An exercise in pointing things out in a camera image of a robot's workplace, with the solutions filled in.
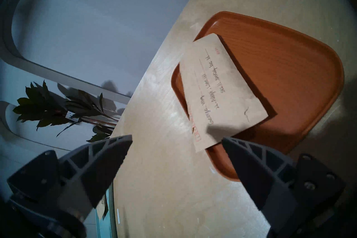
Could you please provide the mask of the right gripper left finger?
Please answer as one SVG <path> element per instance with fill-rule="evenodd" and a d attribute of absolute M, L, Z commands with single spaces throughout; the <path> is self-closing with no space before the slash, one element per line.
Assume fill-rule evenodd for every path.
<path fill-rule="evenodd" d="M 7 182 L 17 209 L 52 218 L 85 219 L 95 208 L 132 144 L 132 135 L 87 143 L 58 158 L 45 151 Z"/>

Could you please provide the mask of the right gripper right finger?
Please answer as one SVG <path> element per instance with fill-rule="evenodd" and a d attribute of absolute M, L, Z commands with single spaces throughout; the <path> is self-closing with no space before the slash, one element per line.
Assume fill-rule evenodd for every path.
<path fill-rule="evenodd" d="M 223 138 L 222 146 L 261 211 L 278 206 L 324 209 L 334 205 L 345 189 L 345 182 L 310 154 L 293 162 L 273 148 L 231 137 Z"/>

